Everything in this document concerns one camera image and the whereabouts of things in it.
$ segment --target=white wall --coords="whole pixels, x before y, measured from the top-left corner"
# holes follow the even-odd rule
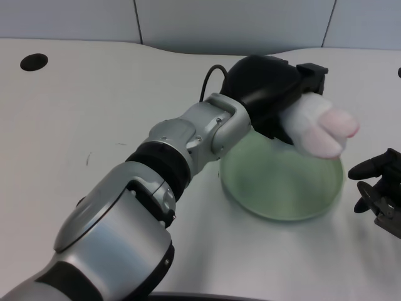
[[[334,0],[136,0],[143,43],[188,53],[321,47]]]
[[[0,0],[0,38],[140,43],[134,0]],[[143,43],[189,53],[320,47],[335,0],[136,0]],[[337,0],[325,47],[401,50],[401,0]]]
[[[401,0],[337,0],[325,47],[401,50]]]
[[[140,42],[133,0],[0,0],[0,38]]]

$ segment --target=white tabletop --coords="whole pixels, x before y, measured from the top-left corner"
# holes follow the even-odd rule
[[[48,65],[22,71],[19,62],[32,53],[48,55]],[[198,100],[209,67],[230,68],[239,57],[41,40],[0,40],[0,54],[2,296],[48,262],[77,201],[154,124]],[[277,56],[329,68],[325,96],[361,123],[342,156],[346,170],[388,147],[401,151],[401,51],[318,48]],[[218,91],[221,80],[213,74],[208,91]],[[355,182],[345,183],[329,214],[285,224],[228,200],[218,172],[218,162],[208,164],[177,203],[169,230],[174,264],[158,291],[274,301],[401,299],[401,241],[375,226],[372,213],[353,213]]]

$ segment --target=green glass bowl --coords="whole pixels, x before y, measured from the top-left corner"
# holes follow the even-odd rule
[[[340,199],[341,160],[297,153],[293,146],[251,131],[220,162],[221,182],[251,212],[299,221],[328,211]]]

